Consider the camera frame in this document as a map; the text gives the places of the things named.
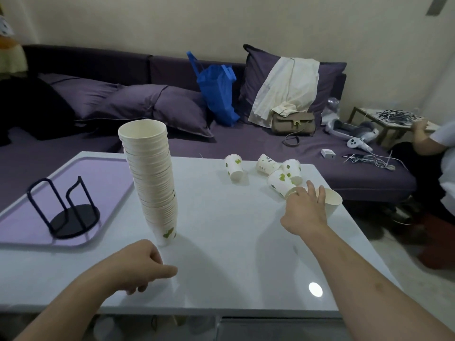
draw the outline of white cloth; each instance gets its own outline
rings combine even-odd
[[[248,120],[271,128],[273,111],[282,116],[308,111],[318,92],[318,70],[319,62],[312,58],[281,57],[259,90]]]
[[[442,176],[439,178],[442,189],[446,191],[441,200],[446,209],[455,215],[455,120],[440,127],[430,138],[449,147],[441,162]]]

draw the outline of black metal cup holder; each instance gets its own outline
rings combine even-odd
[[[50,222],[45,217],[44,213],[38,207],[35,199],[31,195],[32,189],[42,182],[49,183],[50,187],[54,191],[54,194],[56,195],[61,206],[63,207],[63,211],[57,214]],[[90,204],[88,205],[75,206],[70,198],[71,192],[79,184],[84,189],[85,195],[87,196],[87,199],[90,202]],[[54,183],[52,183],[52,181],[49,178],[42,178],[36,181],[35,183],[31,184],[31,186],[27,189],[27,198],[30,200],[32,206],[36,209],[40,217],[43,219],[44,223],[49,229],[50,234],[57,239],[70,239],[77,237],[79,235],[83,235],[84,233],[92,229],[100,220],[100,211],[94,205],[81,176],[77,177],[77,182],[70,189],[68,189],[65,197],[68,203],[70,204],[70,208],[67,208],[65,206],[65,203],[63,202],[62,198],[60,197],[60,194],[55,188]]]

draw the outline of left hand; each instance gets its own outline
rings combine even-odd
[[[414,131],[414,132],[416,130],[425,130],[427,126],[428,126],[428,120],[422,119],[422,120],[419,120],[419,121],[415,121],[411,125],[411,130]]]
[[[143,239],[110,255],[81,276],[106,281],[110,294],[127,291],[131,295],[136,289],[144,292],[155,279],[168,279],[176,274],[177,267],[164,265],[156,246]]]

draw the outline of beige handbag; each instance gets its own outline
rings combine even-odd
[[[283,117],[276,112],[272,116],[272,132],[277,135],[286,135],[283,141],[288,147],[297,147],[300,144],[298,135],[313,135],[316,131],[314,115],[311,112],[296,112]],[[288,137],[294,136],[295,144],[288,143]]]

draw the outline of handbag strap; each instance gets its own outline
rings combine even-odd
[[[200,63],[197,60],[197,58],[191,53],[191,51],[187,51],[187,56],[188,56],[188,59],[190,60],[191,66],[194,69],[194,72],[196,73],[196,76],[199,78],[199,75],[201,73],[199,73],[199,69],[197,69],[196,63],[199,63],[199,65],[201,66],[202,70],[204,70],[204,66],[202,65],[202,63]]]
[[[296,132],[293,132],[291,134],[288,134],[286,135],[286,137],[284,138],[284,140],[282,141],[282,144],[284,144],[285,146],[287,147],[297,147],[299,146],[300,144],[300,138],[299,138],[299,133],[303,132],[304,130],[299,130],[299,131],[296,131]],[[288,139],[288,137],[290,136],[293,136],[295,138],[295,143],[294,144],[290,144],[289,143],[289,140],[291,139]]]
[[[231,81],[234,82],[237,80],[237,77],[235,76],[234,71],[232,70],[231,67],[226,67],[226,65],[222,64],[221,67],[224,69],[224,72],[227,75],[227,78]]]

